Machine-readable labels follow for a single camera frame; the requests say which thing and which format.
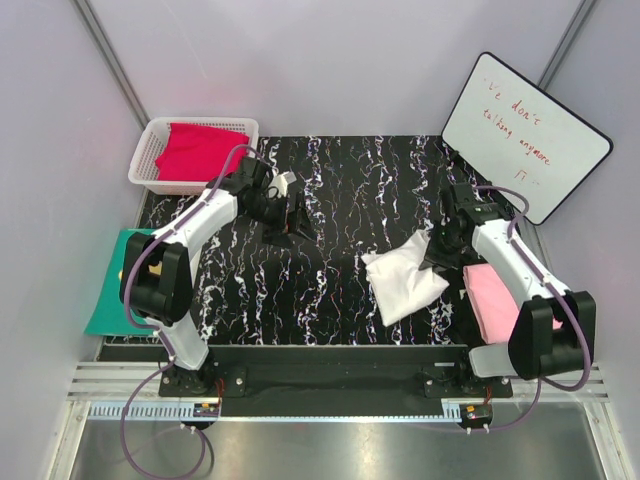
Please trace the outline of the white t shirt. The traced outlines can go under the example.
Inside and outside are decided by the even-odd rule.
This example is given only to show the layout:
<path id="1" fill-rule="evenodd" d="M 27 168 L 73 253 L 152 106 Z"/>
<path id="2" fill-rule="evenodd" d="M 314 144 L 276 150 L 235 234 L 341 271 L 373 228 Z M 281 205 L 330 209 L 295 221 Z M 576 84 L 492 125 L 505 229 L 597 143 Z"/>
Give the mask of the white t shirt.
<path id="1" fill-rule="evenodd" d="M 420 269 L 429 241 L 427 230 L 417 230 L 400 247 L 361 256 L 384 327 L 431 305 L 449 287 L 432 267 Z"/>

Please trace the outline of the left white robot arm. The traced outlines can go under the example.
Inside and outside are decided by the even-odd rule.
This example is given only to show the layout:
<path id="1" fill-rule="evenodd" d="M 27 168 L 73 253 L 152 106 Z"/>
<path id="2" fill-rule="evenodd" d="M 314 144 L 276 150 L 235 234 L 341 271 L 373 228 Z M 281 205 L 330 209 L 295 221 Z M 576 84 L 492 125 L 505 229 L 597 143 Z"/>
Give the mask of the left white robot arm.
<path id="1" fill-rule="evenodd" d="M 126 243 L 119 293 L 125 316 L 161 341 L 193 395 L 208 394 L 216 382 L 216 372 L 205 365 L 209 349 L 191 317 L 195 257 L 239 217 L 260 223 L 269 245 L 289 248 L 292 236 L 315 240 L 295 181 L 291 171 L 277 173 L 258 158 L 244 157 L 234 172 L 207 183 L 175 220 L 151 234 L 135 233 Z"/>

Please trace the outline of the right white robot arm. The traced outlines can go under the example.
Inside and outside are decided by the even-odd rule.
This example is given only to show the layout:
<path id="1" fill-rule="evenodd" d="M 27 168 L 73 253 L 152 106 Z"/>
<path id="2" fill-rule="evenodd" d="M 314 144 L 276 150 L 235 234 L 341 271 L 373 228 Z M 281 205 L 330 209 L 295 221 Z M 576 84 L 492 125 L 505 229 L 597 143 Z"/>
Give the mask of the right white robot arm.
<path id="1" fill-rule="evenodd" d="M 469 362 L 454 371 L 454 384 L 466 396 L 486 389 L 490 378 L 552 381 L 581 372 L 574 390 L 588 380 L 593 364 L 596 303 L 558 280 L 522 242 L 517 216 L 497 203 L 477 198 L 469 183 L 442 195 L 443 220 L 434 226 L 421 264 L 433 271 L 460 269 L 475 252 L 497 273 L 518 307 L 510 337 L 470 349 Z"/>

